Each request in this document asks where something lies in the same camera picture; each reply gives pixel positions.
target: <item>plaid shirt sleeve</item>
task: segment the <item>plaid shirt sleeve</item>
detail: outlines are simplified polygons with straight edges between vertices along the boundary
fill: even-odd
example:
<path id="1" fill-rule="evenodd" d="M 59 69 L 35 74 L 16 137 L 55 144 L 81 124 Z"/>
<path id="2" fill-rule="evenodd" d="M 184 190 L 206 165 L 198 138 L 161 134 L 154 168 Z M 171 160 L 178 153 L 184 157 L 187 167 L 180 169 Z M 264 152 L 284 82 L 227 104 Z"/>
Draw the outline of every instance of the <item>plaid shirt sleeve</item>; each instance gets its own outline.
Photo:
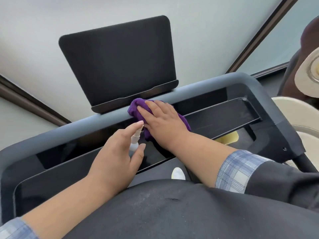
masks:
<path id="1" fill-rule="evenodd" d="M 0 227 L 0 239 L 39 239 L 20 217 Z"/>
<path id="2" fill-rule="evenodd" d="M 222 164 L 217 175 L 215 188 L 245 193 L 251 175 L 266 161 L 271 160 L 245 150 L 233 152 Z"/>

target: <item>spray bottle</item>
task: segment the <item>spray bottle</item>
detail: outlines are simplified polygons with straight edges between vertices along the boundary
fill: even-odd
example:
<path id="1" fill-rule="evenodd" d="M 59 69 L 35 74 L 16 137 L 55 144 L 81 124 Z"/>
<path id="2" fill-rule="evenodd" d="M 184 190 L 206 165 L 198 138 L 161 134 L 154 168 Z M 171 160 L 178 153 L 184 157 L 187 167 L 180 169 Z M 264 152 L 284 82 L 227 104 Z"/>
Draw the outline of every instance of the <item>spray bottle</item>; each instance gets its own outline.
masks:
<path id="1" fill-rule="evenodd" d="M 131 145 L 130 145 L 130 149 L 129 149 L 129 156 L 132 157 L 133 154 L 135 153 L 136 149 L 138 148 L 138 140 L 140 138 L 140 134 L 142 131 L 141 127 L 140 129 L 138 129 L 134 135 L 131 137 Z"/>

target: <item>purple microfiber cloth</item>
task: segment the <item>purple microfiber cloth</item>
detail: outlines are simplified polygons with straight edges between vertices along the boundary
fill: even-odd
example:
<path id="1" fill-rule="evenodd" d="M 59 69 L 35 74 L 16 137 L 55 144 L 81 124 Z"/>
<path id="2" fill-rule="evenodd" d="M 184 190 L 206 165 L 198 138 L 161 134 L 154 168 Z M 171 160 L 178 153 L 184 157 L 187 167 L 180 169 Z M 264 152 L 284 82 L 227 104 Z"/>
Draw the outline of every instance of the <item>purple microfiber cloth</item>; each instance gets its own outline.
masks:
<path id="1" fill-rule="evenodd" d="M 153 114 L 152 111 L 150 110 L 150 108 L 145 104 L 145 100 L 142 98 L 136 98 L 135 100 L 133 100 L 129 109 L 127 110 L 127 112 L 131 116 L 135 117 L 137 120 L 139 120 L 139 121 L 143 120 L 147 124 L 144 117 L 141 115 L 141 113 L 139 113 L 138 106 L 144 108 L 149 113 Z M 183 123 L 185 123 L 187 130 L 190 131 L 190 126 L 189 126 L 187 120 L 185 119 L 185 117 L 183 117 L 181 114 L 178 114 L 178 116 L 183 121 Z M 147 130 L 147 128 L 144 128 L 144 136 L 145 136 L 146 141 L 149 141 L 152 138 L 152 135 L 150 134 L 149 130 Z"/>

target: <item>white wall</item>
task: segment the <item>white wall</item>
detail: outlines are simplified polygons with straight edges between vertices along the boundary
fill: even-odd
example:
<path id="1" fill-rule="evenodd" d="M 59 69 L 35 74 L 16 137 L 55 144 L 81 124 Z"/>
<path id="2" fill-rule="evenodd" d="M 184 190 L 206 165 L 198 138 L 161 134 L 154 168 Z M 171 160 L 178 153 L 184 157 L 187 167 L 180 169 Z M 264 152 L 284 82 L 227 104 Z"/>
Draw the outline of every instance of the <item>white wall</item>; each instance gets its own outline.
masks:
<path id="1" fill-rule="evenodd" d="M 0 150 L 56 127 L 0 97 Z"/>
<path id="2" fill-rule="evenodd" d="M 1 0 L 0 74 L 71 121 L 93 114 L 60 36 L 166 15 L 180 85 L 224 74 L 281 0 Z"/>
<path id="3" fill-rule="evenodd" d="M 300 37 L 319 15 L 319 0 L 298 0 L 238 71 L 249 75 L 288 62 L 300 49 Z"/>

